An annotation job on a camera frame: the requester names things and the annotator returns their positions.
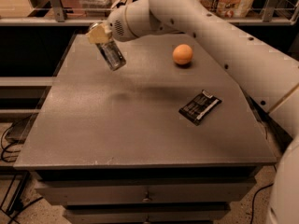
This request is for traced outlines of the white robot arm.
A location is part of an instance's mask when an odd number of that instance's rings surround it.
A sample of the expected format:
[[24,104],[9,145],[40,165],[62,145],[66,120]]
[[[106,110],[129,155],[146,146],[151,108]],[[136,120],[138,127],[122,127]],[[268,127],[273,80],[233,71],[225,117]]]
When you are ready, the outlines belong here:
[[299,224],[299,67],[295,59],[210,13],[198,0],[137,0],[93,24],[88,38],[104,45],[175,30],[194,38],[292,137],[278,165],[266,224]]

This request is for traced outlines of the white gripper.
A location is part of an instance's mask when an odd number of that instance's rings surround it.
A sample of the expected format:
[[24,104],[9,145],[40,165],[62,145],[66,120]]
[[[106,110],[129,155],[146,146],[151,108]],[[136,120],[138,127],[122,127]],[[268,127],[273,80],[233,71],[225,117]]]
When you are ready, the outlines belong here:
[[94,23],[86,34],[89,42],[91,44],[107,43],[112,36],[120,42],[127,41],[129,34],[125,22],[125,10],[126,6],[120,6],[110,13],[107,18],[109,27],[105,23]]

